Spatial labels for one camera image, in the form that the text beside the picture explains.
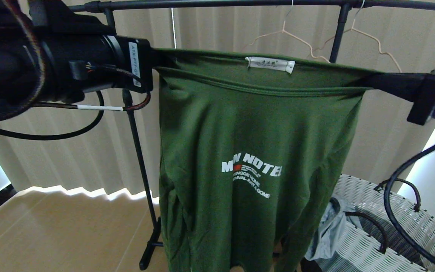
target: green long-sleeve shirt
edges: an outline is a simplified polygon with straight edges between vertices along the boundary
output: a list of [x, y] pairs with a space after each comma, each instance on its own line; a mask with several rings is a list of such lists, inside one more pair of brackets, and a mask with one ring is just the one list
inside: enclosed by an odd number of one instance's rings
[[169, 59], [157, 71], [170, 271], [269, 272], [286, 235], [276, 271], [293, 272], [349, 151], [368, 89], [353, 82], [376, 72], [275, 55], [161, 53]]

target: basket handle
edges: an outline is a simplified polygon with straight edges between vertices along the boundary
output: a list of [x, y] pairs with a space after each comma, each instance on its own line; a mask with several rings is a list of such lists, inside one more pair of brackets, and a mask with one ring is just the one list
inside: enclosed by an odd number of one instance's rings
[[[419, 195], [419, 190], [417, 189], [417, 187], [414, 186], [412, 182], [406, 181], [405, 179], [395, 179], [395, 180], [407, 184], [414, 190], [414, 194], [416, 195], [416, 205], [414, 205], [414, 211], [419, 212], [421, 210], [421, 195]], [[387, 182], [389, 182], [388, 179], [382, 181], [374, 188], [374, 190], [379, 191], [380, 189], [383, 189], [384, 185], [387, 184]]]
[[384, 227], [382, 227], [382, 225], [379, 224], [379, 222], [377, 222], [375, 219], [373, 219], [373, 217], [371, 217], [370, 215], [367, 215], [366, 213], [362, 213], [362, 212], [345, 212], [345, 215], [346, 216], [364, 217], [365, 219], [372, 222], [377, 227], [377, 229], [380, 231], [380, 233], [382, 233], [382, 237], [383, 237], [383, 241], [382, 241], [382, 243], [380, 243], [380, 248], [378, 249], [378, 251], [380, 253], [385, 254], [385, 251], [387, 250], [387, 247], [389, 246], [389, 240], [387, 239], [387, 234], [385, 232]]

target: tile grout line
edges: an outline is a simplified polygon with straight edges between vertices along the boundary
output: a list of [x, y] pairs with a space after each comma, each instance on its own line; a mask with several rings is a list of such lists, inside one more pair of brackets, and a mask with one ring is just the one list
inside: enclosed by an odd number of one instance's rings
[[16, 225], [23, 217], [26, 217], [26, 215], [31, 212], [31, 210], [33, 210], [37, 205], [39, 205], [45, 198], [47, 198], [50, 194], [47, 194], [46, 196], [44, 196], [40, 201], [38, 201], [35, 205], [33, 205], [33, 207], [31, 207], [26, 213], [24, 213], [24, 215], [22, 215], [18, 220], [16, 220], [13, 224], [11, 224], [10, 227], [8, 227], [5, 232], [3, 232], [0, 235], [0, 239], [1, 237], [3, 237], [4, 234], [6, 234], [10, 229], [12, 229], [12, 227], [14, 227], [14, 225]]
[[140, 222], [139, 222], [139, 224], [137, 225], [137, 228], [135, 229], [135, 231], [134, 231], [134, 233], [133, 233], [133, 235], [132, 235], [132, 239], [130, 239], [130, 241], [128, 242], [128, 245], [127, 245], [127, 247], [126, 247], [124, 253], [122, 254], [122, 258], [120, 259], [120, 262], [119, 262], [119, 264], [117, 265], [117, 268], [115, 268], [115, 272], [117, 272], [117, 271], [119, 270], [120, 265], [122, 264], [122, 261], [124, 260], [124, 257], [125, 257], [125, 255], [126, 255], [128, 249], [130, 248], [130, 245], [132, 244], [133, 239], [135, 238], [135, 234], [137, 234], [137, 231], [139, 230], [140, 225], [142, 224], [142, 221], [143, 221], [143, 219], [145, 218], [145, 216], [147, 215], [147, 212], [148, 212], [148, 211], [149, 211], [149, 208], [147, 208], [147, 210], [146, 210], [145, 213], [143, 214], [142, 218], [140, 219]]

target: beige curtain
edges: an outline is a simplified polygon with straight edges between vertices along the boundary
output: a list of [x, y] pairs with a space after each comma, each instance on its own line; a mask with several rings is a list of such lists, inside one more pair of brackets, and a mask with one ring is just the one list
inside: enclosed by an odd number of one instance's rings
[[[80, 5], [83, 0], [66, 1]], [[150, 40], [156, 48], [241, 51], [257, 36], [281, 29], [289, 6], [220, 7], [115, 11], [117, 33]], [[352, 23], [352, 10], [346, 29]], [[287, 30], [320, 47], [335, 34], [339, 7], [296, 6], [287, 17]], [[105, 22], [104, 16], [98, 14]], [[356, 28], [382, 41], [404, 72], [429, 72], [435, 68], [435, 12], [371, 7], [357, 17]], [[332, 42], [320, 55], [330, 55]], [[276, 53], [309, 59], [309, 49], [297, 40], [278, 34], [245, 48], [250, 54]], [[357, 33], [346, 33], [338, 63], [396, 72], [377, 44]], [[151, 189], [157, 195], [159, 169], [158, 80], [149, 106], [135, 113]], [[121, 105], [119, 90], [104, 92], [107, 105]], [[97, 103], [94, 94], [85, 103]], [[343, 172], [369, 181], [382, 181], [393, 170], [420, 151], [435, 127], [406, 121], [411, 103], [381, 91], [364, 97], [357, 133]], [[34, 109], [0, 122], [0, 127], [35, 134], [64, 133], [91, 122], [96, 113], [71, 110]], [[107, 112], [95, 129], [77, 138], [54, 142], [32, 142], [0, 136], [0, 163], [17, 190], [32, 185], [62, 185], [104, 188], [112, 193], [123, 187], [131, 193], [143, 190], [140, 169], [125, 113]]]

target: laundry basket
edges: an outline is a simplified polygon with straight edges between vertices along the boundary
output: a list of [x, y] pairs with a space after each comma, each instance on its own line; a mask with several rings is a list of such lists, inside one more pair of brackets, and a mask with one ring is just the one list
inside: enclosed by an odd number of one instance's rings
[[[363, 231], [347, 225], [347, 232], [340, 249], [328, 260], [317, 260], [323, 271], [346, 271], [340, 263], [348, 261], [355, 271], [432, 271], [435, 265], [420, 256], [390, 223], [383, 204], [383, 192], [373, 184], [356, 177], [341, 175], [335, 186], [334, 196], [355, 206], [357, 212], [370, 215], [382, 225], [390, 243], [385, 255], [378, 255], [382, 234], [368, 220], [361, 220]], [[435, 219], [426, 210], [414, 209], [415, 204], [391, 193], [390, 204], [394, 215], [412, 238], [435, 256]], [[395, 263], [396, 268], [385, 267]]]

